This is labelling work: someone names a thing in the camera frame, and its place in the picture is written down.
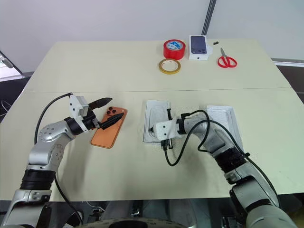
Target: scissors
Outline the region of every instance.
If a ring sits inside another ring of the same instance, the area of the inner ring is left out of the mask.
[[[220,49],[220,51],[222,53],[222,56],[220,58],[218,58],[218,65],[220,67],[222,67],[222,68],[228,68],[228,67],[229,68],[234,68],[238,65],[238,62],[234,58],[231,58],[231,57],[227,56],[222,48]]]

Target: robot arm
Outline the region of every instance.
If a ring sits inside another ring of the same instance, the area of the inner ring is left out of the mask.
[[[189,134],[191,129],[202,121],[205,122],[199,124],[192,133],[203,140],[207,121],[202,115],[157,123],[153,131],[164,145],[163,142],[171,138]],[[248,228],[296,227],[279,208],[276,193],[268,182],[253,164],[246,160],[246,156],[235,147],[225,132],[211,124],[204,147],[223,170],[228,183],[233,185],[230,196],[238,211],[247,217]]]
[[[93,109],[111,100],[102,98],[88,104],[82,96],[70,95],[73,118],[49,124],[39,132],[37,143],[29,154],[21,187],[15,191],[2,226],[27,224],[39,227],[40,218],[50,218],[50,208],[44,204],[50,199],[51,184],[66,145],[82,132],[94,128],[106,129],[121,119],[123,114],[112,116],[103,123],[96,119]]]

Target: orange smartphone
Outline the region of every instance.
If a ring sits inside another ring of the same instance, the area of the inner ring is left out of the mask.
[[[104,147],[104,148],[108,148],[108,149],[110,149],[114,146],[115,140],[118,136],[121,126],[123,125],[124,119],[125,119],[128,111],[124,108],[109,107],[101,121],[101,122],[104,122],[111,116],[113,116],[115,114],[119,114],[119,113],[123,113],[123,116],[114,125],[112,125],[111,127],[108,127],[107,129],[104,129],[104,130],[100,128],[95,132],[95,134],[91,140],[91,144],[93,146],[100,146],[100,147]]]

